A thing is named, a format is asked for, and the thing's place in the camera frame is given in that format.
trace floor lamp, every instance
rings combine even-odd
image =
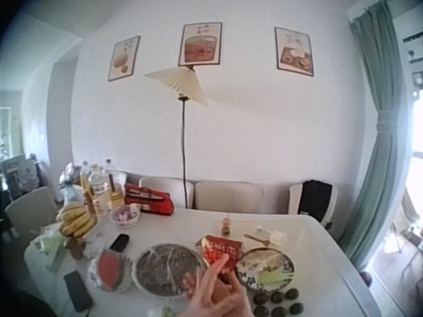
[[[179,93],[178,100],[182,101],[182,129],[181,129],[181,147],[182,147],[182,165],[185,194],[185,208],[188,208],[188,194],[186,192],[186,164],[185,164],[185,102],[193,100],[204,106],[208,105],[207,98],[198,81],[193,66],[182,66],[162,71],[156,71],[145,75],[154,79],[173,91]]]

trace white container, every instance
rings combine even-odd
[[[119,229],[130,229],[137,225],[141,212],[136,206],[132,207],[132,205],[135,205],[135,204],[131,204],[131,207],[127,205],[121,206],[110,212],[109,214],[110,221],[112,221],[116,226],[118,226]],[[122,209],[126,209],[126,208],[131,208],[130,212],[133,213],[135,217],[131,218],[130,220],[119,220],[118,215],[121,213]]]

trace pleated lamp shade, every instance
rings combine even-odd
[[[145,74],[146,77],[154,79],[169,87],[173,91],[188,97],[189,99],[208,106],[207,97],[201,88],[196,72],[187,67],[175,67]]]

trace hand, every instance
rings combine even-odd
[[[192,275],[187,275],[187,278],[184,281],[184,286],[186,288],[185,297],[192,299],[196,291],[196,285],[198,278],[193,277]],[[232,311],[225,314],[225,317],[253,317],[250,302],[247,297],[247,291],[243,287],[235,275],[235,272],[231,272],[229,275],[230,285],[224,284],[221,280],[216,279],[213,293],[211,294],[211,301],[213,304],[220,303],[225,300],[230,295],[239,295],[242,300],[239,301]]]
[[[242,305],[243,298],[238,293],[230,294],[218,303],[212,301],[217,275],[228,259],[229,256],[224,255],[208,268],[202,278],[200,272],[197,272],[195,289],[190,290],[192,294],[190,304],[179,317],[223,317],[235,307]]]

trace watermelon slice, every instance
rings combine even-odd
[[[97,269],[102,286],[111,292],[122,282],[125,263],[118,254],[105,250],[98,259]]]

